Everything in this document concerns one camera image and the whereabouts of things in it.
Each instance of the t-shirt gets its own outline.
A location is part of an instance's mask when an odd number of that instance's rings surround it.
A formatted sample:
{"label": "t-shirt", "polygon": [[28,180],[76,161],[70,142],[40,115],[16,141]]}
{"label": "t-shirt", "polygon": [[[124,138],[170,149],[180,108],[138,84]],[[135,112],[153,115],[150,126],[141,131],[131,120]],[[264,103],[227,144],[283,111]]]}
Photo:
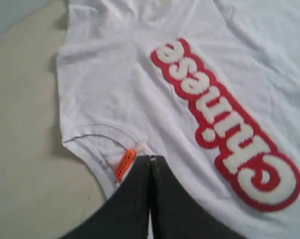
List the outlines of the t-shirt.
{"label": "t-shirt", "polygon": [[70,0],[62,141],[109,197],[124,152],[146,138],[231,229],[300,239],[300,74],[231,14],[212,0]]}

